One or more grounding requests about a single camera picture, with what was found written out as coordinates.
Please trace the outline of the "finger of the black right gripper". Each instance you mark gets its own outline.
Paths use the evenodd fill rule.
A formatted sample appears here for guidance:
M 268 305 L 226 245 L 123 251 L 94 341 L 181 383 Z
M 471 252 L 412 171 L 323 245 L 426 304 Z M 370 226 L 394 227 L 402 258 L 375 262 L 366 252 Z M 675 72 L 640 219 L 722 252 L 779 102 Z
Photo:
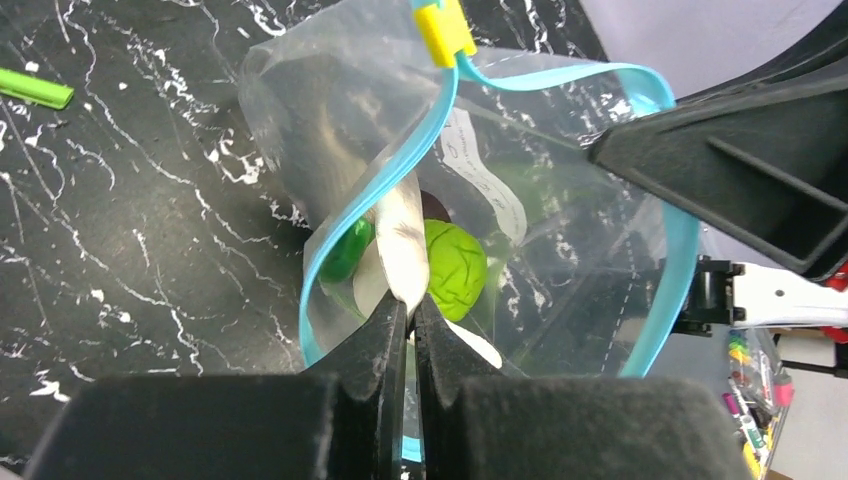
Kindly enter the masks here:
M 846 8 L 755 70 L 610 128 L 589 158 L 810 281 L 845 281 Z

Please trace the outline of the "green toy apple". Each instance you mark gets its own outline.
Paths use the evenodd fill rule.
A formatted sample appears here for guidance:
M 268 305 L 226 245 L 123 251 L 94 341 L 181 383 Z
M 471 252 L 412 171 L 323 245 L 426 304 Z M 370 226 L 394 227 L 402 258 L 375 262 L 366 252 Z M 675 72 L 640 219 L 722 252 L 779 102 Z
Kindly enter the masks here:
M 453 223 L 426 219 L 424 226 L 430 270 L 427 292 L 448 321 L 459 322 L 485 286 L 486 254 L 475 237 Z

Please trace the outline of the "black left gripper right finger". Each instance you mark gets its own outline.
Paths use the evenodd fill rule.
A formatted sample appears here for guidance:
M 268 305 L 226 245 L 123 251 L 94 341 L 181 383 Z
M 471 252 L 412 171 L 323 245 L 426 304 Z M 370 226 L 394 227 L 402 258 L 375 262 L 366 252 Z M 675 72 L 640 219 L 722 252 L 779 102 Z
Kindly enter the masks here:
M 674 378 L 516 378 L 431 299 L 413 323 L 429 479 L 747 479 L 725 410 Z

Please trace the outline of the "dark red toy plum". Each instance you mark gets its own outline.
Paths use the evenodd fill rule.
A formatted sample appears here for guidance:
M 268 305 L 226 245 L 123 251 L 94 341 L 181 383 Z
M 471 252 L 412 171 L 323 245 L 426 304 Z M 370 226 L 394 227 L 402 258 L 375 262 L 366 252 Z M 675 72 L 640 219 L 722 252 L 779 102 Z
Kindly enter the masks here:
M 422 213 L 425 219 L 434 219 L 446 223 L 452 222 L 448 210 L 434 195 L 421 190 L 420 196 L 422 203 Z

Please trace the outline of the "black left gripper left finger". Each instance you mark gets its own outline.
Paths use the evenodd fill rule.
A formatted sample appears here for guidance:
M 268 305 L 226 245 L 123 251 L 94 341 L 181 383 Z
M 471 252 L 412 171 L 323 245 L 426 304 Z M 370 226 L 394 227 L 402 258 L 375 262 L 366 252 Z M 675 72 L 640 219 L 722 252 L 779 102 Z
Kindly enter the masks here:
M 370 318 L 298 374 L 132 376 L 78 393 L 28 479 L 395 479 L 405 305 Z

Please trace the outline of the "green toy chili pepper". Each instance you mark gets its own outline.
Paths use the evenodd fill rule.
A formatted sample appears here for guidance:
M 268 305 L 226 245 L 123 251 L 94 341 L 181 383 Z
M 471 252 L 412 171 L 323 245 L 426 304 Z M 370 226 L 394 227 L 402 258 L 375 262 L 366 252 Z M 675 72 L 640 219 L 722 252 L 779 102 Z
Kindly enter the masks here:
M 324 260 L 319 272 L 320 281 L 336 284 L 349 279 L 375 235 L 375 227 L 366 217 L 356 220 Z

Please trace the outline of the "clear zip top bag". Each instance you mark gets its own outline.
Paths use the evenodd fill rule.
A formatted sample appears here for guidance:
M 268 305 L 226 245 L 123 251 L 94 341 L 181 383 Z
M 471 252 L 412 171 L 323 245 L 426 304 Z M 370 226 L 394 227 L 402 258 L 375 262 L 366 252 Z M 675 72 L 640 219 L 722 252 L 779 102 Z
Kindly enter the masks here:
M 486 254 L 483 291 L 455 323 L 501 353 L 501 372 L 651 369 L 683 309 L 699 223 L 591 164 L 587 148 L 674 106 L 655 70 L 479 45 L 455 1 L 342 1 L 251 47 L 239 103 L 312 230 L 298 309 L 307 365 L 368 318 L 355 273 L 321 282 L 324 260 L 415 174 Z

